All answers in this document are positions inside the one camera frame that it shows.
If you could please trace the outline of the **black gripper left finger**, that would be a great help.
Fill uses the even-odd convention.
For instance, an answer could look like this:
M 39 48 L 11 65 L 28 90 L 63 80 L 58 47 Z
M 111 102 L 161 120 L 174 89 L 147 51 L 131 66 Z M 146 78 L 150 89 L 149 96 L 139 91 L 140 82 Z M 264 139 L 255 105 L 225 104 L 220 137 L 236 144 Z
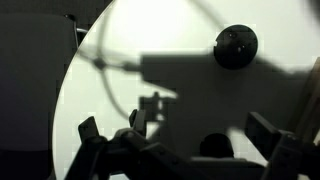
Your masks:
M 81 145 L 64 180 L 109 180 L 102 161 L 107 139 L 99 135 L 93 116 L 78 125 Z

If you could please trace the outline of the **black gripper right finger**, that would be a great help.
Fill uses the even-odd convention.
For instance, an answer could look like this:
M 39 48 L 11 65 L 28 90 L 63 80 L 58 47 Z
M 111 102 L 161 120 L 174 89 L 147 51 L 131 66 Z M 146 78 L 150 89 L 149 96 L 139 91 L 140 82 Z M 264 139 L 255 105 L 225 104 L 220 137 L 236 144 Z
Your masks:
M 319 146 L 277 129 L 257 112 L 248 113 L 245 135 L 268 161 L 261 180 L 320 180 Z

